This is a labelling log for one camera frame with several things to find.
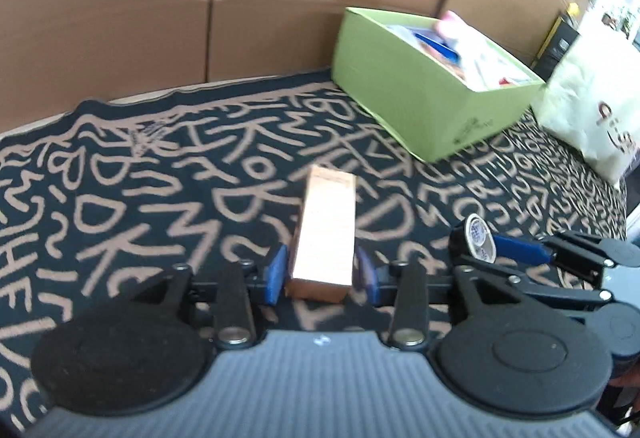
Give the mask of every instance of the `ribbed gray surface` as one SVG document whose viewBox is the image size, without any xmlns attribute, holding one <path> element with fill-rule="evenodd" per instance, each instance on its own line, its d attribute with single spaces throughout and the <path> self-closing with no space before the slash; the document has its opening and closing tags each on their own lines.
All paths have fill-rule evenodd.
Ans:
<svg viewBox="0 0 640 438">
<path fill-rule="evenodd" d="M 383 346 L 375 333 L 274 331 L 222 354 L 189 394 L 125 418 L 54 409 L 29 438 L 612 438 L 585 412 L 513 421 L 452 395 L 424 357 Z"/>
</svg>

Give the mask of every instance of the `white plastic bag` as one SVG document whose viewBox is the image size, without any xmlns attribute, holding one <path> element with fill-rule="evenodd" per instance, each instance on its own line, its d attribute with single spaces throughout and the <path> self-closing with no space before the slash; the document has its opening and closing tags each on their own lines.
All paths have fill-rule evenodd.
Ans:
<svg viewBox="0 0 640 438">
<path fill-rule="evenodd" d="M 532 107 L 543 128 L 616 184 L 640 140 L 640 53 L 619 32 L 595 28 L 575 41 Z"/>
</svg>

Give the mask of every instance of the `patterned tablecloth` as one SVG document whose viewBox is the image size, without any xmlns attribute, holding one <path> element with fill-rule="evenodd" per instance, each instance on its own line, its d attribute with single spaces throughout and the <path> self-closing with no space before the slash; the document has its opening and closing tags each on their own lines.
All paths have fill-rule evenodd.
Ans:
<svg viewBox="0 0 640 438">
<path fill-rule="evenodd" d="M 621 194 L 543 133 L 532 115 L 448 160 L 424 164 L 327 72 L 175 92 L 116 106 L 88 101 L 0 144 L 0 411 L 19 429 L 45 407 L 30 376 L 42 332 L 174 263 L 206 278 L 225 260 L 288 242 L 312 162 L 358 176 L 356 236 L 382 259 L 447 270 L 452 225 L 562 228 L 624 237 Z M 547 265 L 528 274 L 576 286 Z M 342 306 L 281 301 L 261 325 L 384 331 L 390 309 L 354 291 Z M 446 308 L 436 307 L 434 332 Z"/>
</svg>

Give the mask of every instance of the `open green box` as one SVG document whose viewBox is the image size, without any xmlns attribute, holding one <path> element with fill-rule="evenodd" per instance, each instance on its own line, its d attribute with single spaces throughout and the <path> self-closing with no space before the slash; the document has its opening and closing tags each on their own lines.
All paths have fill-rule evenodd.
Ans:
<svg viewBox="0 0 640 438">
<path fill-rule="evenodd" d="M 544 84 L 489 41 L 531 82 L 474 92 L 441 63 L 384 27 L 431 28 L 436 21 L 401 12 L 347 8 L 332 70 L 334 82 L 423 161 L 447 157 L 512 125 Z"/>
</svg>

